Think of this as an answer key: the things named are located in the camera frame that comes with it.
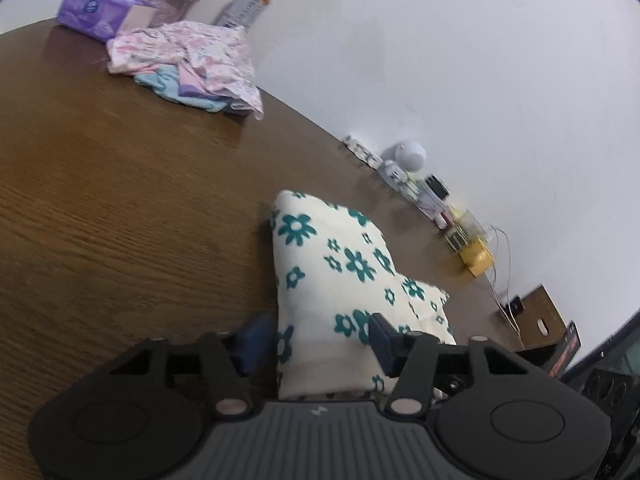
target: white spherical object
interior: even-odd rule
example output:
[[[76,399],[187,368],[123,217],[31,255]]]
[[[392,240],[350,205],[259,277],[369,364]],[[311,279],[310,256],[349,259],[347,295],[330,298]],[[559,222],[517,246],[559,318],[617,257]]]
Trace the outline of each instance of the white spherical object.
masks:
[[[415,140],[403,140],[396,145],[396,162],[400,167],[413,173],[420,170],[427,160],[427,152],[422,145]]]

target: wood grain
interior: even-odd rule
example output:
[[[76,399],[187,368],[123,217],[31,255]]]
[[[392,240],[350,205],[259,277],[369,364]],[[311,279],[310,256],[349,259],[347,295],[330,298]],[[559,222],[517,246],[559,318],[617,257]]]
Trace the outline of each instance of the wood grain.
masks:
[[[486,280],[318,126],[268,94],[262,122],[169,104],[105,65],[101,44],[51,22],[0,38],[3,479],[39,478],[31,415],[104,361],[277,312],[267,219],[281,189],[369,214],[400,271],[451,293],[460,342],[516,344]]]

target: circular pad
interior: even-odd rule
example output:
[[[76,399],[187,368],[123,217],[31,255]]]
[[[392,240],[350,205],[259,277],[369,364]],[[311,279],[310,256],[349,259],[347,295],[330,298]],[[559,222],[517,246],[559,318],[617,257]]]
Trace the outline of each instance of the circular pad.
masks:
[[[541,372],[479,381],[443,405],[435,429],[464,468],[496,480],[581,478],[610,437],[597,406]]]
[[[38,465],[65,480],[143,480],[167,473],[203,433],[196,404],[140,376],[79,383],[33,417]]]

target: folded clothes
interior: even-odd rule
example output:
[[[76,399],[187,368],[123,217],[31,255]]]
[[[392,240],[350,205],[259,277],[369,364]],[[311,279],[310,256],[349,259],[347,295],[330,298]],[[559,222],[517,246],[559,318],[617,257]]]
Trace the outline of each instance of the folded clothes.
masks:
[[[206,99],[181,96],[178,93],[178,69],[174,65],[160,65],[154,72],[139,73],[134,76],[133,81],[139,85],[150,87],[156,94],[167,101],[202,108],[211,113],[219,112],[231,101],[228,97],[216,97],[213,95]]]
[[[180,86],[178,86],[178,93],[185,97],[198,97],[201,99],[220,99],[220,95],[211,94],[207,92],[202,83],[202,78],[198,76],[193,68],[187,63],[182,62],[178,67],[178,80]],[[251,107],[243,103],[241,100],[234,99],[229,103],[226,111],[229,113],[235,113],[244,115],[251,111]]]
[[[261,119],[262,100],[243,28],[177,22],[140,28],[107,43],[111,73],[135,75],[158,65],[189,68],[204,93],[230,98],[233,110],[253,110]]]

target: light blue cloth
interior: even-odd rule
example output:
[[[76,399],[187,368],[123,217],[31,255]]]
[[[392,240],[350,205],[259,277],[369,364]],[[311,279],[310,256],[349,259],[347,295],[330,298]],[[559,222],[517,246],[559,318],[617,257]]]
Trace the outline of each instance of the light blue cloth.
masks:
[[[219,112],[225,108],[230,98],[202,99],[199,97],[183,97],[178,93],[178,69],[175,65],[161,65],[153,74],[138,74],[133,81],[141,86],[148,86],[161,98],[195,108],[202,108],[210,113]]]

